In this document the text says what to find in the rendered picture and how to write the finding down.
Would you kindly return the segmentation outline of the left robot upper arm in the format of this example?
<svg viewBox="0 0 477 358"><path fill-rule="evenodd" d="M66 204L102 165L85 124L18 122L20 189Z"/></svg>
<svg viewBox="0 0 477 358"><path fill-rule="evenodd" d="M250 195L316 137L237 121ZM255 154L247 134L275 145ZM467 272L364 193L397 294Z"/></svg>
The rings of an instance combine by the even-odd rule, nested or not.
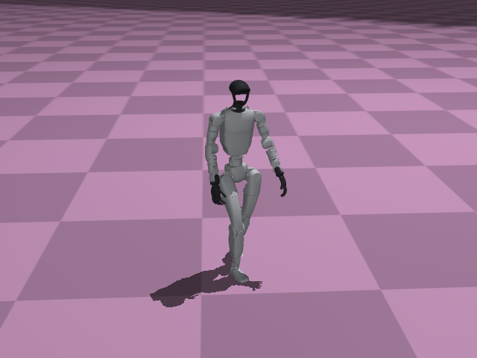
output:
<svg viewBox="0 0 477 358"><path fill-rule="evenodd" d="M260 110L252 110L255 114L256 126L259 130L259 133L262 137L261 144L264 149L273 147L271 139L269 137L268 125L265 120L265 114Z"/></svg>

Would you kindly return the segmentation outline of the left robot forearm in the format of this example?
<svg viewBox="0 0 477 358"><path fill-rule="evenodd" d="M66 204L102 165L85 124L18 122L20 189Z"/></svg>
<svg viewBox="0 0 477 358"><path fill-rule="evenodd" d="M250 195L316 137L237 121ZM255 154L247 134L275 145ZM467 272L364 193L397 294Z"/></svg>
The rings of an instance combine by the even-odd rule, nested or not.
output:
<svg viewBox="0 0 477 358"><path fill-rule="evenodd" d="M271 143L273 145L273 148L269 148L266 151L266 154L268 155L271 166L273 167L273 172L276 174L276 172L274 171L275 167L279 167L281 172L282 172L282 167L280 166L279 158L277 156L277 150L275 148L275 145L272 139L271 139Z"/></svg>

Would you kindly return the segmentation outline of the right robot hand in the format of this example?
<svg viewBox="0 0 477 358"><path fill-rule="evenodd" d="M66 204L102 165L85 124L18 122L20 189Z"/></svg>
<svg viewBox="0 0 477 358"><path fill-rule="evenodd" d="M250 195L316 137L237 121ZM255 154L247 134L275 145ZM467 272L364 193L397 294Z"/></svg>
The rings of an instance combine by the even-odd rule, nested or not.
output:
<svg viewBox="0 0 477 358"><path fill-rule="evenodd" d="M220 183L219 176L215 175L215 182L210 182L210 184L212 185L212 188L211 188L212 201L215 204L224 205L224 204L226 204L226 202L224 202L221 199L221 194L224 197L226 197L226 195L220 190L219 183Z"/></svg>

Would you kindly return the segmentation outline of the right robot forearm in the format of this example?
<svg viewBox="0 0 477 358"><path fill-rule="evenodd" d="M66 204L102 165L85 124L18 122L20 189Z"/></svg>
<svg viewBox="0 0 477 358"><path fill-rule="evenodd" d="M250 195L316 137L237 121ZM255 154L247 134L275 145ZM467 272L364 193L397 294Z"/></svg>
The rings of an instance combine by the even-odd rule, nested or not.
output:
<svg viewBox="0 0 477 358"><path fill-rule="evenodd" d="M215 182L215 175L218 175L218 164L216 155L212 154L212 146L210 144L207 144L205 147L205 158L208 163L209 180L210 182Z"/></svg>

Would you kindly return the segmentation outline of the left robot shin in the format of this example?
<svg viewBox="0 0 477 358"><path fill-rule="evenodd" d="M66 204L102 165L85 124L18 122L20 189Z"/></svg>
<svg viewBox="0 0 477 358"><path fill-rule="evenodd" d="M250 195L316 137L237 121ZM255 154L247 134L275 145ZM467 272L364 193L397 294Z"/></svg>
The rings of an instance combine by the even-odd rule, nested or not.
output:
<svg viewBox="0 0 477 358"><path fill-rule="evenodd" d="M242 223L244 224L244 228L245 228L245 232L244 232L244 234L243 234L243 236L244 236L244 235L246 234L247 229L248 229L248 226L249 226L249 224L250 224L250 218L249 218L249 219L245 219Z"/></svg>

